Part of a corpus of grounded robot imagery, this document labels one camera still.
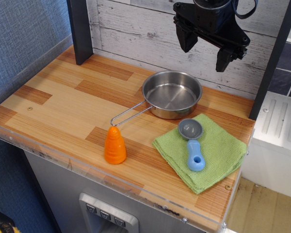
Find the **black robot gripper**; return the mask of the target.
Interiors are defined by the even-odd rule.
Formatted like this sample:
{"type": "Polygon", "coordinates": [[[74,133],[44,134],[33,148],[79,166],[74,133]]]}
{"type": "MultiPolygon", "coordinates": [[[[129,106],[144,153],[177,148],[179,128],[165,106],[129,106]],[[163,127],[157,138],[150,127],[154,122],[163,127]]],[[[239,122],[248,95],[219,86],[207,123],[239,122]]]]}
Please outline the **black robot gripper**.
{"type": "Polygon", "coordinates": [[[237,0],[194,0],[173,5],[174,23],[181,49],[189,52],[202,38],[219,47],[216,71],[224,72],[228,64],[242,59],[250,44],[249,37],[239,27],[236,18],[247,19],[250,12],[237,12],[237,0]]]}

